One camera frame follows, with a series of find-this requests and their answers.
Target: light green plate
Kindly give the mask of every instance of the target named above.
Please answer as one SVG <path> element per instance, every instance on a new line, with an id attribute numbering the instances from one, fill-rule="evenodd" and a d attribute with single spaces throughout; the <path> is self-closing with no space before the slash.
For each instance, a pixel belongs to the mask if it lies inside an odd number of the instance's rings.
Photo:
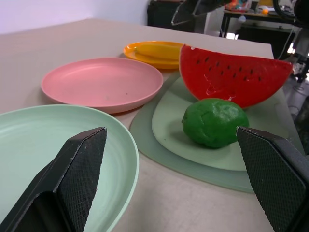
<path id="1" fill-rule="evenodd" d="M 84 231 L 111 231 L 132 197 L 139 172 L 138 150 L 117 119 L 72 105 L 38 106 L 0 115 L 0 223 L 67 139 L 104 126 L 108 135 L 98 190 Z"/>
<path id="2" fill-rule="evenodd" d="M 184 175 L 229 189 L 253 192 L 246 171 L 229 171 L 192 162 L 175 155 L 155 139 L 151 125 L 155 108 L 178 77 L 178 72 L 172 75 L 159 93 L 145 104 L 133 119 L 130 131 L 139 150 L 152 160 Z"/>
<path id="3" fill-rule="evenodd" d="M 214 168 L 245 171 L 238 142 L 220 149 L 207 149 L 191 141 L 183 132 L 182 119 L 187 107 L 197 100 L 179 78 L 165 93 L 156 107 L 152 129 L 157 141 L 166 149 L 185 159 Z M 250 127 L 287 138 L 288 132 L 279 123 L 275 98 L 246 110 Z"/>

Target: plate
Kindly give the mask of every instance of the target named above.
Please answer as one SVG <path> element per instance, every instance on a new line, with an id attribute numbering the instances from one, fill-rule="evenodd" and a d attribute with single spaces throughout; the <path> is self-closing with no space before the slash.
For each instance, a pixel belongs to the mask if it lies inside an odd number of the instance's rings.
<path id="1" fill-rule="evenodd" d="M 245 171 L 238 142 L 219 149 L 208 149 L 191 141 L 183 132 L 182 119 L 188 106 L 196 98 L 179 78 L 165 93 L 156 107 L 152 129 L 158 142 L 166 149 L 185 159 L 214 168 Z M 250 127 L 287 138 L 288 132 L 279 123 L 275 109 L 276 97 L 245 110 Z"/>
<path id="2" fill-rule="evenodd" d="M 178 61 L 168 59 L 158 59 L 149 56 L 143 56 L 141 54 L 136 53 L 135 52 L 136 47 L 142 44 L 171 45 L 181 48 L 183 46 L 182 43 L 175 43 L 168 41 L 144 41 L 144 42 L 132 43 L 126 46 L 123 50 L 123 53 L 125 54 L 126 57 L 145 62 L 158 69 L 178 69 Z"/>
<path id="3" fill-rule="evenodd" d="M 67 139 L 102 126 L 108 136 L 98 190 L 84 232 L 110 232 L 133 195 L 139 172 L 138 150 L 117 119 L 73 105 L 38 106 L 0 115 L 0 223 Z"/>
<path id="4" fill-rule="evenodd" d="M 152 118 L 155 108 L 167 89 L 179 77 L 174 73 L 162 86 L 158 94 L 137 113 L 130 131 L 140 152 L 159 164 L 192 178 L 221 187 L 253 193 L 246 171 L 229 171 L 212 168 L 175 155 L 163 147 L 152 130 Z"/>
<path id="5" fill-rule="evenodd" d="M 98 58 L 56 68 L 43 79 L 41 87 L 58 103 L 113 114 L 144 105 L 162 84 L 162 73 L 151 65 L 125 58 Z"/>

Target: green lime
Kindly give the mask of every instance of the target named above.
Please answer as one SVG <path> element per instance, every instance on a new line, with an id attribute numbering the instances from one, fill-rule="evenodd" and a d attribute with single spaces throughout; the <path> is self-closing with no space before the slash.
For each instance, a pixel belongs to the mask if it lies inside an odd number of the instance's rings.
<path id="1" fill-rule="evenodd" d="M 248 127 L 246 113 L 233 102 L 208 98 L 190 105 L 183 115 L 183 132 L 198 144 L 220 148 L 237 141 L 236 127 Z"/>

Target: red watermelon flesh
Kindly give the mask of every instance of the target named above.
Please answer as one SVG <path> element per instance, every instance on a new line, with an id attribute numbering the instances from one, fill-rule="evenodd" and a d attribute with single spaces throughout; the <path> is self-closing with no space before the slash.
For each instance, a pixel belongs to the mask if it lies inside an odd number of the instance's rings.
<path id="1" fill-rule="evenodd" d="M 292 72 L 288 62 L 226 55 L 184 45 L 179 67 L 190 92 L 199 100 L 221 98 L 241 108 L 258 104 L 284 84 Z"/>

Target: white table surface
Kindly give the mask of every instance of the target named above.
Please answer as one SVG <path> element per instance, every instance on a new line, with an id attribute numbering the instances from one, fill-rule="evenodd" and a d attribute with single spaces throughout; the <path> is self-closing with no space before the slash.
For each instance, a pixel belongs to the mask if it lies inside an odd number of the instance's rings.
<path id="1" fill-rule="evenodd" d="M 271 46 L 89 19 L 0 36 L 0 113 L 49 104 L 44 75 L 68 62 L 119 57 L 126 45 L 167 40 L 228 54 L 272 58 Z M 137 110 L 116 118 L 129 127 Z M 289 115 L 285 119 L 293 124 Z M 113 232 L 272 232 L 256 196 L 171 171 L 140 154 L 132 201 Z"/>

